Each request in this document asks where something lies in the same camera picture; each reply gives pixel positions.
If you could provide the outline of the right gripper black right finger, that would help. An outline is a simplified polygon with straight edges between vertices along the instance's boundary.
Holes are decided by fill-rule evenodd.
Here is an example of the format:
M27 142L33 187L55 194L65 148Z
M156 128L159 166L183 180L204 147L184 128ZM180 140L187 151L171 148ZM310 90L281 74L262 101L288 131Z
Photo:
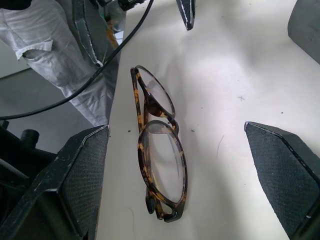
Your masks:
M260 185L291 240L320 238L320 159L296 134L247 121Z

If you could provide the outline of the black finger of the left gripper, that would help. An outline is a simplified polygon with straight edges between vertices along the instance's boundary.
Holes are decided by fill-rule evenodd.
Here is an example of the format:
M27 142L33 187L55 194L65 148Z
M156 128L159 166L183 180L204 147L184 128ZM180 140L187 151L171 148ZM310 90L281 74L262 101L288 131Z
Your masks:
M176 4L186 30L192 30L195 23L196 1L176 0Z
M108 50L107 23L97 0L73 0L72 18L80 42L93 64L104 65Z

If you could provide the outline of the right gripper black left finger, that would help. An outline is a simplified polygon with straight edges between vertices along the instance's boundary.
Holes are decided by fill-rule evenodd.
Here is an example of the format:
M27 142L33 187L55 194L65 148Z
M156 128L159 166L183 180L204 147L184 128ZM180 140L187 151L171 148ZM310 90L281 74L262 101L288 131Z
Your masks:
M89 128L51 153L36 148L37 131L1 128L1 239L95 239L109 135L107 125Z

